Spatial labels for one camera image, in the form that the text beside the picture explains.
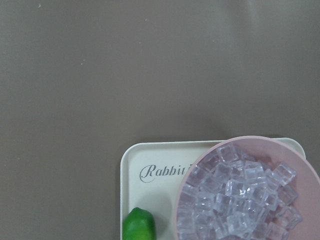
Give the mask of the cream rabbit tray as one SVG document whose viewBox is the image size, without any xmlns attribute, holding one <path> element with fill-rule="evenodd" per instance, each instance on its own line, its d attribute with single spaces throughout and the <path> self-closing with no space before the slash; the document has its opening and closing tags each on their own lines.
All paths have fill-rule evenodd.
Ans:
<svg viewBox="0 0 320 240">
<path fill-rule="evenodd" d="M 135 207 L 152 213 L 156 239 L 174 240 L 174 206 L 196 159 L 219 141 L 153 142 L 130 147 L 120 164 L 120 219 Z"/>
</svg>

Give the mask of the pink bowl of ice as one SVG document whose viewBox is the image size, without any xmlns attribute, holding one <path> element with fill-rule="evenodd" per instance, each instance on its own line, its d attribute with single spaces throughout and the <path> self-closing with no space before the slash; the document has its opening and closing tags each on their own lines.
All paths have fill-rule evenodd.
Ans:
<svg viewBox="0 0 320 240">
<path fill-rule="evenodd" d="M 320 178 L 276 139 L 225 140 L 186 173 L 173 222 L 177 240 L 317 240 Z"/>
</svg>

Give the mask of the green lime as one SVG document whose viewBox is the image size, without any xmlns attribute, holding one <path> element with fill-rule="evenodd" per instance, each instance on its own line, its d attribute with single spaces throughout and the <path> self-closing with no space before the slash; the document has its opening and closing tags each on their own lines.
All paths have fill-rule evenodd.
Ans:
<svg viewBox="0 0 320 240">
<path fill-rule="evenodd" d="M 156 240 L 154 216 L 147 210 L 135 207 L 122 223 L 123 240 Z"/>
</svg>

